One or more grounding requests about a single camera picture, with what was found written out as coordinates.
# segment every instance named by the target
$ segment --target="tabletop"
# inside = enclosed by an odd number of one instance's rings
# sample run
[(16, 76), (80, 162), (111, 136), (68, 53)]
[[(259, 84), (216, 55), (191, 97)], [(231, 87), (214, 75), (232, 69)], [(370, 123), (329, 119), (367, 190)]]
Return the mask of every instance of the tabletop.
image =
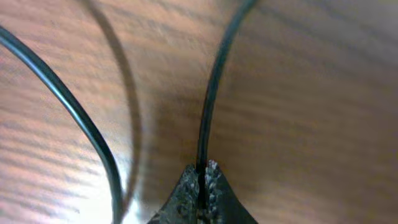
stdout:
[[(124, 223), (195, 162), (218, 44), (242, 0), (2, 0), (109, 144)], [(398, 3), (264, 0), (226, 64), (209, 158), (259, 223), (398, 222)], [(0, 47), (0, 223), (110, 223), (95, 150)]]

